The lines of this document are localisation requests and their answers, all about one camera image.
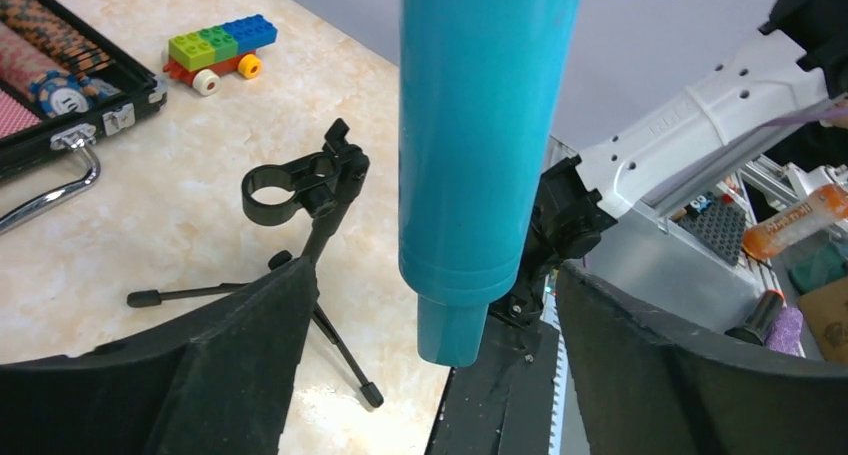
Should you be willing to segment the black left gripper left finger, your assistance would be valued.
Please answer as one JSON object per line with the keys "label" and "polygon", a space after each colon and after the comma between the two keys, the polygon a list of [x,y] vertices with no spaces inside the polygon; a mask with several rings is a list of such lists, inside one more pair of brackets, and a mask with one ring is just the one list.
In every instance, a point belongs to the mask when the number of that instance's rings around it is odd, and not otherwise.
{"label": "black left gripper left finger", "polygon": [[1,368],[5,454],[274,454],[318,297],[297,259],[75,357]]}

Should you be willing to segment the black small tripod mic stand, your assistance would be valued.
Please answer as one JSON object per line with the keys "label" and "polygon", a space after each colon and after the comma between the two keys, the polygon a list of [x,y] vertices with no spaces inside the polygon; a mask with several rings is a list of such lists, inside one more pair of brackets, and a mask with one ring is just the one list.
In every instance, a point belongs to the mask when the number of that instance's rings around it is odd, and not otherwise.
{"label": "black small tripod mic stand", "polygon": [[[347,141],[349,126],[336,119],[324,135],[322,150],[282,165],[261,165],[250,170],[241,183],[242,209],[245,216],[261,226],[278,226],[289,221],[298,210],[305,210],[312,219],[312,228],[301,251],[301,258],[313,265],[322,255],[330,238],[335,235],[350,205],[359,196],[370,167],[363,150]],[[264,188],[278,188],[290,193],[283,202],[268,204],[254,195]],[[217,286],[162,292],[141,290],[131,292],[126,303],[132,308],[161,305],[165,301],[232,293],[247,283],[221,283]],[[368,379],[345,342],[319,304],[312,314],[313,322],[334,345],[360,384],[367,403],[379,408],[384,403],[376,384]]]}

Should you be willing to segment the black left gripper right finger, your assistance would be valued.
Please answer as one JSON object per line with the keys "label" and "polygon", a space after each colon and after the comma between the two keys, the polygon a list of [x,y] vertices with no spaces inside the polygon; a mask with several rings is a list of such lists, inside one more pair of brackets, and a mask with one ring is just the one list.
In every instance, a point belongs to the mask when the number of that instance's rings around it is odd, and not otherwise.
{"label": "black left gripper right finger", "polygon": [[556,302],[594,454],[843,454],[847,369],[713,332],[570,264]]}

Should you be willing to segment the cyan microphone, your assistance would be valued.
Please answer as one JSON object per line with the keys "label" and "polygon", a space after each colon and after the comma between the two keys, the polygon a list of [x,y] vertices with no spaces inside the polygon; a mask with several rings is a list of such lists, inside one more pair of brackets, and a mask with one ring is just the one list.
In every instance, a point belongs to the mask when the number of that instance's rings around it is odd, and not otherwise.
{"label": "cyan microphone", "polygon": [[400,273],[417,349],[473,364],[513,286],[580,0],[401,0]]}

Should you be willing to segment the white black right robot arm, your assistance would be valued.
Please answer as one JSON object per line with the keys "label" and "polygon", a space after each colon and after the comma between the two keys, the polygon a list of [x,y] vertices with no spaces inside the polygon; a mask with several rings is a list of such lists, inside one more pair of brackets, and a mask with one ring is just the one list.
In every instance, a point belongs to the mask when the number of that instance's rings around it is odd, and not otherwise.
{"label": "white black right robot arm", "polygon": [[714,70],[619,134],[564,158],[538,184],[517,282],[489,312],[528,329],[569,260],[637,299],[709,328],[734,322],[761,284],[675,226],[674,210],[785,137],[847,89],[847,0],[777,0]]}

